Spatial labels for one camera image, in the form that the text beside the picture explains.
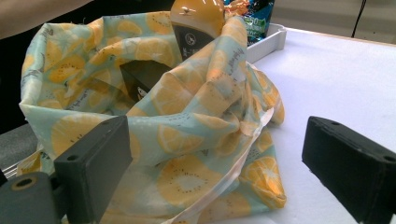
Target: person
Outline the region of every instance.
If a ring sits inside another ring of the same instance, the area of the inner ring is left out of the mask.
[[[170,10],[174,0],[0,1],[0,134],[26,123],[19,108],[21,67],[44,22],[87,24],[103,16]]]

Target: white tray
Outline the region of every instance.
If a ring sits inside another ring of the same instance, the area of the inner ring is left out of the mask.
[[[285,47],[286,29],[283,25],[270,23],[267,37],[247,47],[247,61],[255,63],[260,58]]]

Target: lemon pattern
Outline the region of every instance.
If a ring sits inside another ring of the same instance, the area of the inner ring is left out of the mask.
[[[21,110],[40,145],[19,174],[52,173],[84,134],[126,115],[133,162],[101,223],[196,224],[281,208],[266,125],[285,112],[275,85],[246,62],[246,47],[237,17],[184,62],[167,11],[44,24],[21,70]],[[120,66],[146,60],[170,70],[135,102]]]

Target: cable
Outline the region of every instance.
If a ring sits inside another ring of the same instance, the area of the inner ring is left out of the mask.
[[[356,28],[358,27],[359,20],[361,19],[361,14],[363,13],[364,7],[366,6],[366,0],[362,0],[361,2],[361,11],[359,12],[358,18],[355,22],[355,27],[353,28],[352,38],[355,37]]]

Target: white tabletop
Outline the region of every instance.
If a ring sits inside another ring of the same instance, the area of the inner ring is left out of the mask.
[[[219,224],[356,223],[302,163],[309,116],[340,122],[396,151],[396,47],[287,30],[285,48],[255,65],[276,84],[286,110],[285,122],[271,130],[288,202]]]

